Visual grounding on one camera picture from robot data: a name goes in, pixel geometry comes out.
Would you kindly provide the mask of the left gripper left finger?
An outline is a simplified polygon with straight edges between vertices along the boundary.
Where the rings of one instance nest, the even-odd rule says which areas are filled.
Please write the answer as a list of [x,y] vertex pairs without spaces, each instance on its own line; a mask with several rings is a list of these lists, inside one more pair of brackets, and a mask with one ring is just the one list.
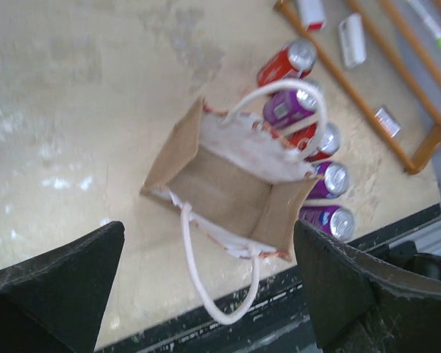
[[0,270],[0,352],[93,352],[125,241],[120,221]]

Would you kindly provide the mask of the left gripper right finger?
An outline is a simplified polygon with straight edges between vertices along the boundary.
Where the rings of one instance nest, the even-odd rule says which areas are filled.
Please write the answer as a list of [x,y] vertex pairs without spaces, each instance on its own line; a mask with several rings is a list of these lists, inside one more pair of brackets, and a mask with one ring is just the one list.
[[293,243],[324,352],[441,352],[441,281],[341,243],[304,221]]

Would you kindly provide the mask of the purple soda can front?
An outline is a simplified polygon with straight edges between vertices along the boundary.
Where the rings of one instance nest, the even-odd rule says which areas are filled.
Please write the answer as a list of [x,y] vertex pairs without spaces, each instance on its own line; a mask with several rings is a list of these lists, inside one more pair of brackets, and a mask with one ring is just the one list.
[[344,207],[303,206],[299,210],[298,217],[340,241],[348,241],[354,236],[354,215]]

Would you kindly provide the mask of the purple soda can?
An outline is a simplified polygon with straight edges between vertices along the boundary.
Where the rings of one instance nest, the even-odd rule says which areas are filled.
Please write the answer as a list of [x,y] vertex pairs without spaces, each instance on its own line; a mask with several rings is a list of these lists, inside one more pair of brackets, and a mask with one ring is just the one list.
[[354,215],[344,207],[303,206],[299,210],[298,217],[340,241],[348,241],[354,236]]
[[325,161],[316,163],[314,167],[323,178],[310,191],[307,199],[337,199],[349,190],[351,178],[342,163]]

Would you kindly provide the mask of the patterned canvas tote bag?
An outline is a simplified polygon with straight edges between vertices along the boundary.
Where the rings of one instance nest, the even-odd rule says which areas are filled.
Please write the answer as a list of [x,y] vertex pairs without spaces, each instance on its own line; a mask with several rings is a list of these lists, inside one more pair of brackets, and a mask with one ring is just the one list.
[[[302,89],[317,100],[317,130],[300,149],[266,120],[248,113],[256,99],[279,90]],[[214,110],[197,98],[174,125],[141,193],[177,207],[190,278],[209,315],[219,324],[239,321],[259,287],[260,261],[290,260],[298,212],[319,177],[308,156],[319,146],[328,121],[320,90],[302,79],[283,79],[257,88],[233,108]],[[243,303],[224,313],[198,274],[191,242],[197,227],[224,250],[252,263]]]

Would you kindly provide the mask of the purple Fanta can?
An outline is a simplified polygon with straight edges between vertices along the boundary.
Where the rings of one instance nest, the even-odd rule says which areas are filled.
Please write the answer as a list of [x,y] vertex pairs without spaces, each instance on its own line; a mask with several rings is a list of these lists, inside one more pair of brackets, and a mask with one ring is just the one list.
[[279,90],[270,94],[263,107],[263,118],[275,129],[285,129],[317,110],[317,100],[302,89]]

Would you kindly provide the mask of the red cola can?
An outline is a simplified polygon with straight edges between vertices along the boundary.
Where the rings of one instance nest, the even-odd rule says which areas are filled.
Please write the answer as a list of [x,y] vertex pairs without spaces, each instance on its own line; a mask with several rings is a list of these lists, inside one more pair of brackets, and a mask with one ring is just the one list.
[[315,45],[306,38],[287,43],[257,73],[257,84],[262,87],[281,79],[307,77],[318,59]]

